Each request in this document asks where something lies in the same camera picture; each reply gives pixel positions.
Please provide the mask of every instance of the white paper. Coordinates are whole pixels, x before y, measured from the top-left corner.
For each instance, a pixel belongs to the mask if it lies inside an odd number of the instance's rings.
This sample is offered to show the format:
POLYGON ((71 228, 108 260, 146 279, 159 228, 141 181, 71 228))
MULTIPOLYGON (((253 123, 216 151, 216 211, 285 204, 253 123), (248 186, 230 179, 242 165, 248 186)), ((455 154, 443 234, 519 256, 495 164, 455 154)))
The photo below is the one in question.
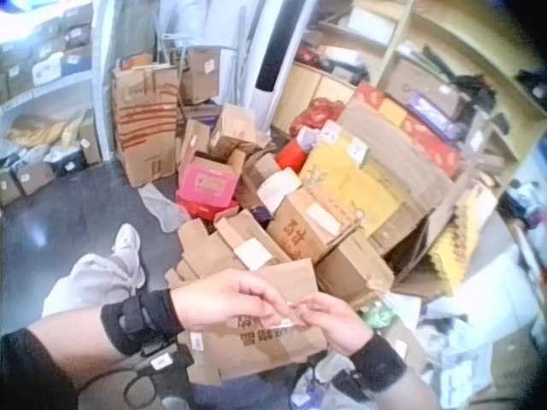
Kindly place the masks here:
POLYGON ((44 47, 42 47, 38 53, 40 58, 46 57, 51 52, 51 44, 47 44, 44 47))
POLYGON ((15 77, 19 74, 19 66, 15 66, 9 69, 9 77, 15 77))
POLYGON ((321 138, 330 144, 334 144, 338 141, 341 131, 341 126, 333 120, 328 120, 321 130, 321 138))
POLYGON ((203 64, 203 70, 206 74, 213 72, 215 70, 215 60, 211 58, 209 61, 206 61, 203 64))
POLYGON ((233 250, 233 253, 236 254, 250 271, 260 269, 273 258, 272 254, 255 237, 240 244, 233 250))
POLYGON ((473 367, 466 360, 451 369, 441 372, 441 406, 454 408, 461 406, 473 393, 473 367))
POLYGON ((82 35, 82 29, 81 28, 74 28, 70 31, 70 38, 75 38, 82 35))
POLYGON ((348 155, 357 165, 361 166, 362 162, 365 161, 365 154, 367 153, 368 146, 361 141, 359 138, 353 137, 351 143, 348 146, 348 155))
POLYGON ((67 64, 78 64, 78 63, 79 63, 79 56, 68 56, 67 64))
POLYGON ((337 236, 340 233, 340 229, 342 229, 340 222, 317 202, 314 202, 309 206, 306 210, 306 214, 334 237, 337 236))
POLYGON ((199 350, 203 352, 203 336, 199 331, 190 332, 190 345, 194 350, 199 350))
POLYGON ((152 359, 150 364, 154 367, 154 370, 161 370, 167 366, 171 366, 173 364, 173 359, 169 353, 166 353, 152 359))
POLYGON ((408 327, 414 331, 418 326, 421 311, 421 299, 416 296, 399 295, 387 292, 382 302, 391 309, 408 327))
POLYGON ((285 168, 266 179, 256 190, 256 194, 264 206, 274 214, 283 198, 294 192, 302 184, 292 168, 285 168))
POLYGON ((408 349, 408 344, 403 342, 402 340, 396 340, 395 341, 395 351, 397 352, 397 354, 401 357, 401 359, 405 359, 406 356, 407 356, 407 349, 408 349))

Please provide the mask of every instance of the finger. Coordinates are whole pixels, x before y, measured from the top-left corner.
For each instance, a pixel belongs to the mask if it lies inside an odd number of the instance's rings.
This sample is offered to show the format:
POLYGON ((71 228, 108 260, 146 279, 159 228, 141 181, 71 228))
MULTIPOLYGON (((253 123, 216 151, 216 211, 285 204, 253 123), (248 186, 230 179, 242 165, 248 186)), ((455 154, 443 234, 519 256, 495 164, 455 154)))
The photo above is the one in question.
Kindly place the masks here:
POLYGON ((274 307, 258 296, 237 295, 231 300, 232 315, 268 317, 275 314, 274 307))
POLYGON ((281 315, 289 313, 285 298, 268 282, 256 276, 242 273, 238 276, 238 292, 244 295, 258 296, 268 302, 281 315))
POLYGON ((345 306, 345 302, 326 293, 315 292, 304 296, 298 304, 305 304, 310 309, 333 313, 345 306))
POLYGON ((332 331, 339 322, 336 316, 332 316, 329 313, 306 309, 300 311, 300 319, 302 319, 306 325, 319 327, 323 331, 332 331))

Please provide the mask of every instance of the left hand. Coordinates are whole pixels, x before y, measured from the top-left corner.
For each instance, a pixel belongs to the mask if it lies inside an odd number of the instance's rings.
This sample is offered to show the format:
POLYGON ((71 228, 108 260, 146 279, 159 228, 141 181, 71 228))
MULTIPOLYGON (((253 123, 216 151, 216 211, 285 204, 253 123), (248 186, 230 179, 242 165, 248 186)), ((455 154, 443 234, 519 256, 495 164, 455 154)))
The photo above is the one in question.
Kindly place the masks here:
POLYGON ((271 284, 235 269, 172 290, 171 297, 180 323, 189 331, 200 331, 239 315, 257 317, 269 327, 278 325, 288 314, 286 300, 271 284))

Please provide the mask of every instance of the white label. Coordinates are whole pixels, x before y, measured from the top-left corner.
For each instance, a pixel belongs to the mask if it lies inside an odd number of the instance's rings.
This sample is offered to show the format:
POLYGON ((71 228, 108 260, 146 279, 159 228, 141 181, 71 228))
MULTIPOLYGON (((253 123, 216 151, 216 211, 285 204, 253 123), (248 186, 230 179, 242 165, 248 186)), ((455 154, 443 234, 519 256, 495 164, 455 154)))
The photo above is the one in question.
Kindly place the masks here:
POLYGON ((338 141, 340 131, 342 127, 339 126, 336 122, 329 120, 323 126, 321 130, 321 137, 330 144, 334 144, 338 141))
POLYGON ((154 370, 161 370, 167 366, 171 366, 173 364, 173 359, 171 359, 171 355, 169 353, 166 353, 152 359, 150 364, 154 367, 154 370))
POLYGON ((401 356, 401 359, 403 360, 407 355, 407 347, 407 343, 403 342, 402 340, 395 341, 395 351, 399 356, 401 356))
POLYGON ((78 63, 79 63, 79 56, 68 56, 67 64, 78 64, 78 63))
POLYGON ((477 131, 475 135, 471 138, 471 141, 469 141, 469 145, 471 146, 471 149, 473 151, 478 151, 480 148, 480 145, 485 141, 485 136, 483 135, 482 131, 477 131))
POLYGON ((51 52, 51 44, 47 44, 42 47, 38 53, 40 58, 46 57, 51 52))
POLYGON ((205 70, 206 74, 209 74, 212 71, 214 71, 215 70, 215 60, 213 60, 211 58, 209 61, 205 62, 205 64, 203 65, 203 69, 205 70))
POLYGON ((446 95, 449 95, 451 92, 452 92, 452 89, 447 86, 446 84, 442 84, 439 88, 438 88, 439 92, 443 93, 443 94, 446 94, 446 95))
POLYGON ((81 28, 74 28, 70 31, 70 38, 78 37, 82 35, 82 29, 81 28))
POLYGON ((342 228, 340 223, 319 203, 312 203, 306 210, 306 214, 331 235, 336 236, 340 233, 340 229, 342 228))
POLYGON ((368 146, 359 138, 353 137, 351 143, 348 146, 348 155, 357 163, 361 165, 365 161, 365 154, 367 153, 368 146))
POLYGON ((203 352, 203 337, 202 334, 198 331, 190 332, 190 344, 191 348, 194 350, 199 350, 203 352))
POLYGON ((296 407, 303 406, 310 400, 311 400, 311 397, 309 397, 309 395, 306 395, 305 393, 300 393, 300 394, 291 396, 291 401, 296 407))
POLYGON ((236 254, 250 271, 260 269, 273 258, 272 254, 255 237, 240 244, 233 250, 233 253, 236 254))
POLYGON ((9 77, 15 77, 19 75, 19 66, 15 66, 9 69, 9 77))

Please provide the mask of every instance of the right hand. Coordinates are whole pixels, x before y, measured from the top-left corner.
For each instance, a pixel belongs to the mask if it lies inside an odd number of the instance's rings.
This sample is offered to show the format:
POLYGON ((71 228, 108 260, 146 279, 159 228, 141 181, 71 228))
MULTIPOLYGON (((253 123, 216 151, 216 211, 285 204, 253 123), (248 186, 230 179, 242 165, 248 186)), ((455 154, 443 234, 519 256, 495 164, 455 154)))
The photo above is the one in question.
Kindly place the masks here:
POLYGON ((302 321, 321 328, 332 348, 343 356, 353 355, 373 336, 350 305, 334 296, 312 293, 296 306, 302 321))

